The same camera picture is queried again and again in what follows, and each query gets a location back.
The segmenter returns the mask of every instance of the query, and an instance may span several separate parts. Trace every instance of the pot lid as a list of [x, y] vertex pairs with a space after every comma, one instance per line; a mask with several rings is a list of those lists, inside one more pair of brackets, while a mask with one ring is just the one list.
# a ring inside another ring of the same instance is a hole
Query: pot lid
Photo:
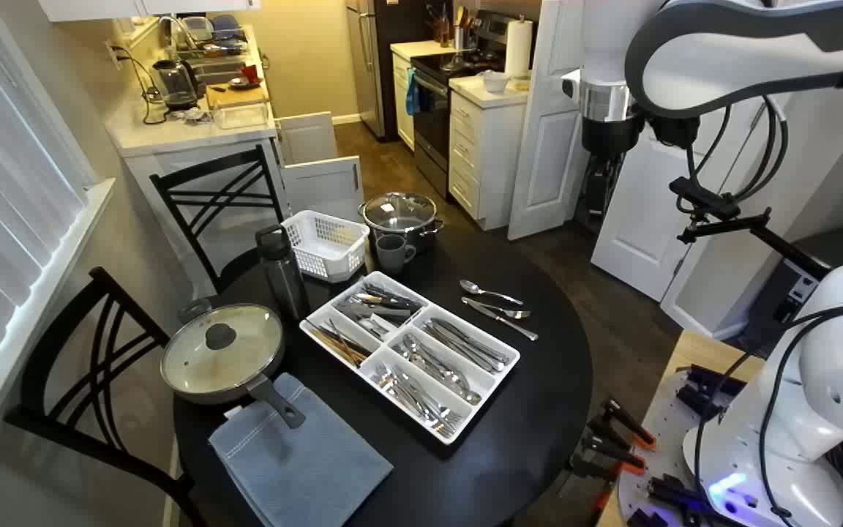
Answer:
[[271, 310], [229, 305], [178, 327], [161, 360], [161, 377], [183, 396], [239, 390], [274, 367], [277, 351], [281, 319]]
[[435, 206], [416, 193], [387, 193], [363, 206], [363, 221], [382, 232], [410, 232], [432, 223]]

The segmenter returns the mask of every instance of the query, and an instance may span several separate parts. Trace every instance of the white plastic basket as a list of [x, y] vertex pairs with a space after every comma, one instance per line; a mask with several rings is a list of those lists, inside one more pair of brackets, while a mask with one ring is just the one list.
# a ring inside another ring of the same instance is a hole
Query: white plastic basket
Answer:
[[341, 216], [299, 212], [281, 223], [292, 248], [299, 269], [319, 281], [338, 285], [350, 278], [368, 243], [368, 228]]

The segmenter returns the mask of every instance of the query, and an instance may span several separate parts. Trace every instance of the paper towel roll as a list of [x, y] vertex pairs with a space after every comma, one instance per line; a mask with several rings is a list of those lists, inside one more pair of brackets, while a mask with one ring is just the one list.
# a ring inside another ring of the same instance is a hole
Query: paper towel roll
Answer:
[[533, 61], [533, 20], [507, 24], [507, 77], [526, 77]]

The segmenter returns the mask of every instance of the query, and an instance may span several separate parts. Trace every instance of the gray cloth napkin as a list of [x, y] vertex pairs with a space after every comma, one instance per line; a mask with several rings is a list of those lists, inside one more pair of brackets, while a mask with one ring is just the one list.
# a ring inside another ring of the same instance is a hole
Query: gray cloth napkin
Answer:
[[274, 390], [303, 412], [302, 427], [255, 402], [220, 424], [211, 446], [264, 524], [336, 527], [391, 465], [299, 377], [281, 374]]

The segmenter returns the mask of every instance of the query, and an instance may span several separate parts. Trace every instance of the round black table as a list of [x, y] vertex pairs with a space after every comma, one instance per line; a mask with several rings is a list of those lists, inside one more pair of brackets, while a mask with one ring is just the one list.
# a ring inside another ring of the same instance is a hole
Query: round black table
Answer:
[[[461, 307], [456, 278], [524, 300], [539, 344]], [[363, 502], [350, 524], [502, 524], [549, 486], [580, 439], [590, 404], [581, 324], [561, 289], [491, 234], [445, 228], [397, 281], [520, 351], [519, 367], [453, 446], [426, 437], [299, 330], [290, 330], [283, 371], [308, 383], [391, 464], [391, 475]], [[338, 289], [308, 285], [312, 307]], [[246, 273], [223, 301], [271, 305], [264, 269]], [[207, 446], [220, 421], [223, 408], [175, 398], [182, 465], [211, 524], [258, 524]]]

